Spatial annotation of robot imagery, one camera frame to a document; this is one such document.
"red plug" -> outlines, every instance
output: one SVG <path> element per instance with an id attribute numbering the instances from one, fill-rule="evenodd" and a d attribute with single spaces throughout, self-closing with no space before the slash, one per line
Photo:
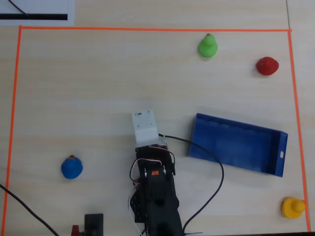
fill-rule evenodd
<path id="1" fill-rule="evenodd" d="M 81 236 L 78 225 L 72 225 L 71 236 Z"/>

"yellow rubber duck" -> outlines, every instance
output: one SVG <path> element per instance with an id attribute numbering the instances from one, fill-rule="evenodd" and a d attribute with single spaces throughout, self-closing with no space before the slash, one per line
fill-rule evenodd
<path id="1" fill-rule="evenodd" d="M 305 211 L 305 202 L 297 198 L 286 198 L 282 203 L 282 214 L 289 219 L 299 218 Z"/>

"rubber duck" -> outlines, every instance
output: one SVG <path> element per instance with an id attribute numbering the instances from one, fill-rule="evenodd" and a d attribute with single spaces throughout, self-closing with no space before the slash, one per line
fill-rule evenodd
<path id="1" fill-rule="evenodd" d="M 77 178 L 83 170 L 82 162 L 79 158 L 71 155 L 61 164 L 61 172 L 67 179 Z"/>
<path id="2" fill-rule="evenodd" d="M 213 35 L 207 34 L 198 46 L 199 53 L 206 57 L 212 57 L 218 50 L 216 39 Z"/>
<path id="3" fill-rule="evenodd" d="M 271 57 L 264 57 L 256 63 L 256 68 L 262 75 L 272 75 L 278 70 L 279 63 Z"/>
<path id="4" fill-rule="evenodd" d="M 282 214 L 289 219 L 299 218 L 305 211 L 305 202 L 297 198 L 286 198 L 282 203 Z"/>

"red ball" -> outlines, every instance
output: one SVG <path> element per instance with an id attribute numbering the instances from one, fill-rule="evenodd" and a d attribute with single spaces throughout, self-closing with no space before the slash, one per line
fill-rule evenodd
<path id="1" fill-rule="evenodd" d="M 270 57 L 260 59 L 256 64 L 257 70 L 262 75 L 272 75 L 279 68 L 279 63 Z"/>

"red wire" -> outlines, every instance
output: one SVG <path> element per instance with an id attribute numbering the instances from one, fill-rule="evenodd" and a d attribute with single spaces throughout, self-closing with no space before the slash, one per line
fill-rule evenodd
<path id="1" fill-rule="evenodd" d="M 139 159 L 136 159 L 136 160 L 133 162 L 132 166 L 131 166 L 131 169 L 130 169 L 130 172 L 129 172 L 129 177 L 130 177 L 130 179 L 131 179 L 133 182 L 135 182 L 135 183 L 137 183 L 137 184 L 139 184 L 139 182 L 135 181 L 135 180 L 131 177 L 131 173 L 132 173 L 132 170 L 133 170 L 134 165 L 136 164 L 136 162 L 137 162 L 138 160 L 158 161 L 158 162 L 162 165 L 162 162 L 161 162 L 160 160 L 156 160 L 156 159 L 146 159 L 146 158 L 139 158 Z"/>
<path id="2" fill-rule="evenodd" d="M 166 151 L 166 152 L 172 154 L 173 157 L 174 157 L 174 164 L 175 164 L 175 155 L 174 155 L 174 153 L 172 153 L 170 150 L 167 150 L 167 149 L 164 149 L 164 148 L 161 148 L 161 147 L 154 147 L 154 146 L 149 146 L 148 148 L 159 149 L 159 150 L 163 150 L 163 151 Z"/>

